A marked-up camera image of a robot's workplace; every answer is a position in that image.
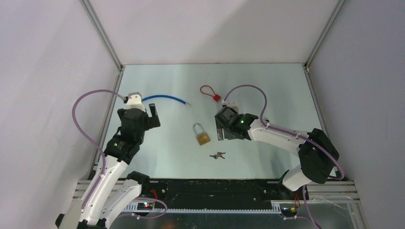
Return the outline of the brass padlock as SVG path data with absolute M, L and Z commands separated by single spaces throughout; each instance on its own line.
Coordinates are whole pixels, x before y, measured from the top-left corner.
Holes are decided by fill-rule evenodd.
M 195 123 L 192 127 L 196 140 L 200 146 L 205 145 L 211 141 L 209 135 L 200 123 Z

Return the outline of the blue cable lock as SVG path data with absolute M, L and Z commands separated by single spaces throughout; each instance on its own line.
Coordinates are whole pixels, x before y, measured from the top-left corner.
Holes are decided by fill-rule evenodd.
M 190 103 L 186 102 L 185 100 L 182 100 L 180 98 L 174 97 L 174 96 L 170 96 L 170 95 L 163 95 L 163 94 L 159 94 L 159 95 L 152 95 L 152 96 L 147 96 L 145 98 L 142 99 L 142 101 L 146 101 L 146 100 L 150 100 L 150 99 L 155 99 L 155 98 L 165 98 L 165 99 L 171 99 L 171 100 L 175 100 L 177 102 L 180 102 L 186 106 L 191 106 Z

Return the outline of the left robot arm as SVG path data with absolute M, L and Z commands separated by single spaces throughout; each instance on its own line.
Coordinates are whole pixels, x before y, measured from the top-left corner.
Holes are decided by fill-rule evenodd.
M 107 229 L 123 208 L 135 198 L 147 198 L 151 192 L 149 176 L 131 172 L 121 189 L 110 193 L 144 141 L 145 132 L 160 126 L 155 104 L 149 104 L 151 116 L 142 105 L 119 109 L 121 126 L 108 141 L 104 162 L 82 200 L 55 221 L 59 229 Z

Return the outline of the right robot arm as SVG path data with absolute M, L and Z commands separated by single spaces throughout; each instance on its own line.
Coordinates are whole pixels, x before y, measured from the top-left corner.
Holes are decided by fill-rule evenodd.
M 283 129 L 228 106 L 223 106 L 214 118 L 217 129 L 222 131 L 221 140 L 264 142 L 299 158 L 299 165 L 287 170 L 280 179 L 277 191 L 283 199 L 291 199 L 310 182 L 326 183 L 340 156 L 326 134 L 317 128 L 311 132 Z

